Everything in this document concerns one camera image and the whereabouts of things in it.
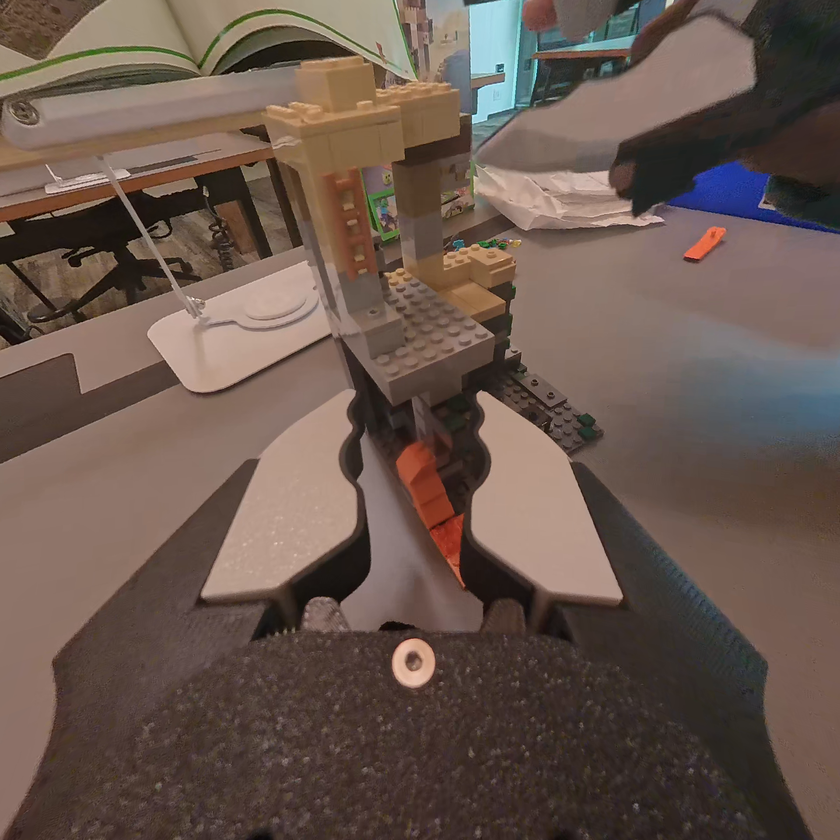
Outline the toy brick castle model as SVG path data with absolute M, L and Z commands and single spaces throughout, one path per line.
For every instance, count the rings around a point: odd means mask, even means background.
M 460 98 L 410 81 L 372 101 L 269 106 L 266 127 L 369 434 L 459 583 L 477 484 L 468 394 L 487 391 L 571 454 L 603 431 L 510 343 L 511 251 L 448 254 L 440 199 Z M 399 238 L 372 227 L 362 171 L 392 165 Z

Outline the black office chair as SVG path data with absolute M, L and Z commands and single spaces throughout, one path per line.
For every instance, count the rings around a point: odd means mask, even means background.
M 145 278 L 166 278 L 156 258 L 139 259 L 131 251 L 130 242 L 141 239 L 138 226 L 141 222 L 147 233 L 157 224 L 165 224 L 165 238 L 172 234 L 172 217 L 175 211 L 163 209 L 165 200 L 132 192 L 127 196 L 137 215 L 130 211 L 118 197 L 111 197 L 95 206 L 89 206 L 66 215 L 19 218 L 9 222 L 13 233 L 2 237 L 1 262 L 36 294 L 41 305 L 29 312 L 27 318 L 34 325 L 42 325 L 64 317 L 80 322 L 86 320 L 82 309 L 102 294 L 118 290 L 129 304 L 135 303 L 145 290 Z M 16 267 L 21 259 L 62 250 L 62 258 L 71 267 L 80 267 L 82 260 L 97 254 L 110 254 L 116 261 L 103 278 L 81 297 L 59 306 L 47 301 L 32 281 Z

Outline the green toy brick set box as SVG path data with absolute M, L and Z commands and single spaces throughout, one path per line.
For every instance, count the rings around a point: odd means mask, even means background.
M 473 138 L 469 15 L 460 1 L 397 1 L 395 5 L 418 80 L 447 83 L 460 98 L 461 138 L 453 141 L 455 153 L 444 172 L 441 195 L 441 215 L 448 219 L 475 204 L 470 160 Z M 362 176 L 373 230 L 384 243 L 397 240 L 392 165 L 367 167 Z

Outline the grey adjacent desk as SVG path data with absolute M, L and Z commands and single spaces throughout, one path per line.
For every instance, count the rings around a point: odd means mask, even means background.
M 195 179 L 199 175 L 267 161 L 273 157 L 270 143 L 237 132 L 211 133 L 194 140 L 159 143 L 106 155 L 108 163 L 117 174 L 122 171 L 129 173 L 128 177 L 120 180 L 125 193 Z M 8 189 L 8 184 L 13 181 L 27 183 L 32 189 L 2 195 L 2 222 L 47 214 L 111 197 L 114 195 L 112 184 L 103 175 L 100 176 L 100 182 L 78 185 L 72 190 L 46 190 L 47 183 L 55 181 L 54 174 L 87 175 L 96 170 L 95 160 L 75 159 L 52 166 L 40 164 L 3 175 L 3 190 Z

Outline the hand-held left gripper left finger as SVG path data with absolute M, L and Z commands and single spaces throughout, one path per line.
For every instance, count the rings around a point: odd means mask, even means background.
M 201 598 L 273 602 L 287 625 L 325 596 L 341 602 L 368 575 L 361 400 L 351 388 L 290 425 L 259 457 Z

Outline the blue plastic storage bin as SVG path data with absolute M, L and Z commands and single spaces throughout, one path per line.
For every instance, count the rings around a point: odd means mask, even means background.
M 764 188 L 769 178 L 767 174 L 748 170 L 738 162 L 726 163 L 698 175 L 694 187 L 671 199 L 668 205 L 769 224 L 838 233 L 838 228 L 787 217 L 763 206 Z

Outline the wooden meeting table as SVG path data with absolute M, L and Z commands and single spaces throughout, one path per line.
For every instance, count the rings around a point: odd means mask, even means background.
M 537 71 L 531 107 L 541 107 L 566 98 L 584 81 L 598 77 L 604 66 L 617 76 L 625 71 L 631 55 L 630 47 L 594 50 L 572 48 L 542 50 L 532 55 Z

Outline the brick building instruction booklet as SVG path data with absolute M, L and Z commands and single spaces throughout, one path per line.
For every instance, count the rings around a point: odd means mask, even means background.
M 416 78 L 396 2 L 7 1 L 2 97 L 21 91 L 213 76 L 284 61 L 266 50 L 332 44 Z

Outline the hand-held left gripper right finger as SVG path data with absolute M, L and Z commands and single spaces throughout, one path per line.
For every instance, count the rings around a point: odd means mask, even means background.
M 467 591 L 487 606 L 519 603 L 531 629 L 555 605 L 619 607 L 622 588 L 567 454 L 487 392 L 476 394 L 474 420 L 482 470 L 459 553 Z

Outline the wooden white book stand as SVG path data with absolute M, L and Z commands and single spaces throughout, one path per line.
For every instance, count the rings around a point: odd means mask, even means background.
M 92 157 L 128 207 L 107 154 L 231 133 L 261 124 L 269 106 L 299 100 L 339 105 L 375 99 L 373 67 L 360 56 L 306 61 L 300 67 L 250 70 L 61 96 L 7 99 L 2 141 L 9 151 L 47 165 Z M 308 347 L 328 333 L 312 269 L 269 273 L 200 301 L 173 277 L 182 310 L 148 337 L 184 387 L 222 391 Z

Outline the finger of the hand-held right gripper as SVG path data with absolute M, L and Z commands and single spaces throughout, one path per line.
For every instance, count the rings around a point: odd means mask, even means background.
M 720 16 L 695 16 L 623 74 L 580 84 L 561 101 L 531 108 L 474 154 L 479 167 L 510 172 L 605 172 L 627 140 L 750 90 L 753 41 Z

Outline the orange brick separator tool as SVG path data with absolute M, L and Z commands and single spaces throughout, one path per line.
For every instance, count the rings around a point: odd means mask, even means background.
M 709 227 L 700 239 L 687 249 L 683 255 L 683 260 L 689 263 L 702 261 L 722 243 L 726 233 L 727 229 L 724 227 Z

